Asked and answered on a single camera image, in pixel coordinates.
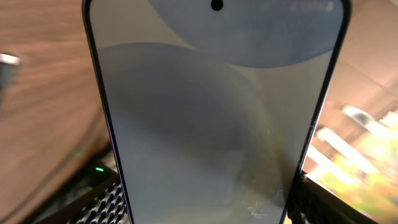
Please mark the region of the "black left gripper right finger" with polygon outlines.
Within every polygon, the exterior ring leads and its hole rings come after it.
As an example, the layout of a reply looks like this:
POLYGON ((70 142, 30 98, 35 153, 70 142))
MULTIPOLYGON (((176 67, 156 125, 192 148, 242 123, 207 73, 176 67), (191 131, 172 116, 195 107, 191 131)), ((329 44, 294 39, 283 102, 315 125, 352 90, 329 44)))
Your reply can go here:
POLYGON ((376 224, 301 172, 287 200, 293 224, 376 224))

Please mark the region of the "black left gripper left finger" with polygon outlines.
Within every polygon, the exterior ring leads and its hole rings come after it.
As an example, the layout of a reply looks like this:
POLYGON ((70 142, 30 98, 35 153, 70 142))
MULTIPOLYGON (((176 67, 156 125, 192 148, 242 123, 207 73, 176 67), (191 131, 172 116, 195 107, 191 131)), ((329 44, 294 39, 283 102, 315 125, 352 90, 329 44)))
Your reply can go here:
POLYGON ((35 224, 120 224, 127 208, 118 175, 105 180, 66 207, 35 221, 35 224))

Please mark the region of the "Samsung Galaxy smartphone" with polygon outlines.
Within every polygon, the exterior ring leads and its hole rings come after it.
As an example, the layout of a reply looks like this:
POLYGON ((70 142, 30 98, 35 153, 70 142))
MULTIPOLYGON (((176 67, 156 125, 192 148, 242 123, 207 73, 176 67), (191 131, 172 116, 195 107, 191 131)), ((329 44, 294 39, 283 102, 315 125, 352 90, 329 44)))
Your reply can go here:
POLYGON ((90 0, 132 223, 282 223, 348 28, 344 0, 90 0))

